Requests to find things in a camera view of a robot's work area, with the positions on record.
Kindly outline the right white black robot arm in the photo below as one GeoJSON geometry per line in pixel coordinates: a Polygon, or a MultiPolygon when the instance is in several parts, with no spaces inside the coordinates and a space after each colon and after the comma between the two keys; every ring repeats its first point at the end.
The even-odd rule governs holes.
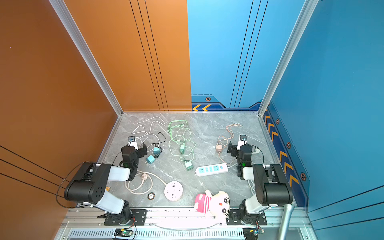
{"type": "Polygon", "coordinates": [[[238,209],[231,209],[228,224],[266,225],[262,220],[264,212],[271,207],[291,206],[294,201],[292,188],[279,164],[253,164],[250,144],[233,145],[229,143],[227,152],[237,160],[237,176],[241,180],[253,181],[253,195],[244,199],[238,209]]]}

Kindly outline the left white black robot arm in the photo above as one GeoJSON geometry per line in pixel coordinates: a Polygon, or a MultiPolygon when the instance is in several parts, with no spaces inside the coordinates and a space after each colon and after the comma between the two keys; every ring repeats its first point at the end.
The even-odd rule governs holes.
{"type": "Polygon", "coordinates": [[[148,154],[147,145],[138,148],[136,144],[122,147],[123,160],[118,166],[83,163],[69,182],[64,192],[67,201],[86,203],[102,210],[99,219],[104,225],[132,225],[134,214],[127,200],[120,199],[106,190],[108,182],[132,181],[138,173],[139,159],[148,154]]]}

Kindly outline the white blue power strip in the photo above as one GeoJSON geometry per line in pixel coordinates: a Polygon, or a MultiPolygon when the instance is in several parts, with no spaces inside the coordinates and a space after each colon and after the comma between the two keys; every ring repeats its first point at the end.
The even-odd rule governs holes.
{"type": "Polygon", "coordinates": [[[208,166],[200,166],[196,168],[195,174],[198,177],[205,177],[205,176],[211,176],[211,175],[217,175],[217,174],[223,174],[228,172],[228,166],[227,164],[214,164],[214,165],[208,165],[208,166]]]}

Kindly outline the round pink power socket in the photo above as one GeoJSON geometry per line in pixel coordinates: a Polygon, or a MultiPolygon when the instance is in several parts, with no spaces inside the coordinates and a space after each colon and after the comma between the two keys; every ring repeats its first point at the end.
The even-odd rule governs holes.
{"type": "Polygon", "coordinates": [[[170,202],[177,202],[183,196],[183,186],[178,181],[169,182],[164,189],[164,195],[170,202]]]}

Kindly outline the pink charger adapter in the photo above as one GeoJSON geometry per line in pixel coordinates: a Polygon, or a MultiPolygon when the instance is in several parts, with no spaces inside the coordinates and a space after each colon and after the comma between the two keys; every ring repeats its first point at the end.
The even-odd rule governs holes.
{"type": "Polygon", "coordinates": [[[222,148],[223,148],[223,146],[221,144],[217,144],[216,145],[216,150],[217,151],[220,151],[222,148]]]}

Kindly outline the green charger upper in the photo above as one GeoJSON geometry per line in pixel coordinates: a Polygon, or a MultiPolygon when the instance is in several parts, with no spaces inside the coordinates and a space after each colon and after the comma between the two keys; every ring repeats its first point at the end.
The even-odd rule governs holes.
{"type": "Polygon", "coordinates": [[[181,146],[180,146],[180,154],[181,155],[183,155],[185,153],[185,149],[186,149],[186,144],[182,143],[181,146]]]}

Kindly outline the pink plush doll toy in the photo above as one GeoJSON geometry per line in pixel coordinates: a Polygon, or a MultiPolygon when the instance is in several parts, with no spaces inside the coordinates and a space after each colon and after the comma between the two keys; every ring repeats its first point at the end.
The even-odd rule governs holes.
{"type": "Polygon", "coordinates": [[[213,216],[224,220],[230,214],[230,197],[226,192],[219,191],[213,195],[209,190],[204,194],[198,194],[195,198],[194,209],[205,216],[213,216]]]}

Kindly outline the silver metal pole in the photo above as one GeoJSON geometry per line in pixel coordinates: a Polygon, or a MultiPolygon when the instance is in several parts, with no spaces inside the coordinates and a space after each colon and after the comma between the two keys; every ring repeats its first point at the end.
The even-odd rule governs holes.
{"type": "Polygon", "coordinates": [[[279,228],[279,233],[277,236],[277,240],[285,240],[287,237],[287,233],[289,230],[290,220],[295,210],[294,205],[284,205],[284,211],[282,215],[282,220],[279,228]]]}

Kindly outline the left green circuit board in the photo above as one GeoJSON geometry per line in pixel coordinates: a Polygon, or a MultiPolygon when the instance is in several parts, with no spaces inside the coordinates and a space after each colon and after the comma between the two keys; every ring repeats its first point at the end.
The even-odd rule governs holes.
{"type": "Polygon", "coordinates": [[[128,240],[134,237],[134,231],[132,229],[115,229],[114,239],[128,240]]]}

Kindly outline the green circuit board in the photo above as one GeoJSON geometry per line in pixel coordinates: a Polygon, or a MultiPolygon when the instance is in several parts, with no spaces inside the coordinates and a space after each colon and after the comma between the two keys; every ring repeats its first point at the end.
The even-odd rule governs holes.
{"type": "Polygon", "coordinates": [[[114,239],[128,240],[134,237],[134,231],[132,229],[115,229],[114,239]]]}
{"type": "Polygon", "coordinates": [[[263,228],[260,228],[260,229],[243,228],[243,236],[245,240],[258,240],[259,236],[264,233],[265,233],[265,230],[263,228]]]}

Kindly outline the right green circuit board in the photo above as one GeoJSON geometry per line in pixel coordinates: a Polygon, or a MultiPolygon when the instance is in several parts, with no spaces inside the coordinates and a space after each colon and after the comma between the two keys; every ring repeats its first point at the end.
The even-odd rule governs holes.
{"type": "Polygon", "coordinates": [[[260,228],[260,229],[243,228],[243,236],[245,240],[258,240],[259,236],[264,233],[265,233],[265,230],[263,228],[260,228]]]}

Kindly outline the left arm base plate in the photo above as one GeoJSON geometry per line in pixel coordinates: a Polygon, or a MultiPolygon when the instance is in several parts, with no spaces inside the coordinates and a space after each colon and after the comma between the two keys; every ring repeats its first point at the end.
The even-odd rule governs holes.
{"type": "Polygon", "coordinates": [[[145,209],[133,209],[128,212],[123,212],[118,215],[105,214],[104,225],[105,226],[121,226],[121,227],[129,227],[132,225],[135,226],[144,226],[147,210],[145,209]]]}

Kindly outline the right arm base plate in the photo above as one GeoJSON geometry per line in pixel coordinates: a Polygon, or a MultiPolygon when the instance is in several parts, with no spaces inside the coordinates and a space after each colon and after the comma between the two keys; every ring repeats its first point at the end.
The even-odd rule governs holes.
{"type": "Polygon", "coordinates": [[[227,225],[243,225],[243,226],[266,226],[267,218],[265,213],[262,214],[248,214],[242,213],[239,209],[230,209],[230,214],[226,218],[227,225]]]}

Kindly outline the aluminium front rail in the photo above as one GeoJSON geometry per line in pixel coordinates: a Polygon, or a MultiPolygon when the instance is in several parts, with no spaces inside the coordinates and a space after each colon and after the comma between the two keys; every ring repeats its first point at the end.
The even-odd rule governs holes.
{"type": "MultiPolygon", "coordinates": [[[[132,229],[129,240],[244,240],[243,228],[263,228],[258,240],[277,240],[283,208],[266,211],[266,226],[227,225],[226,220],[206,217],[193,208],[146,208],[144,226],[105,226],[95,209],[70,209],[56,236],[56,240],[117,240],[115,229],[132,229]]],[[[306,212],[293,211],[286,240],[316,240],[317,236],[306,212]]]]}

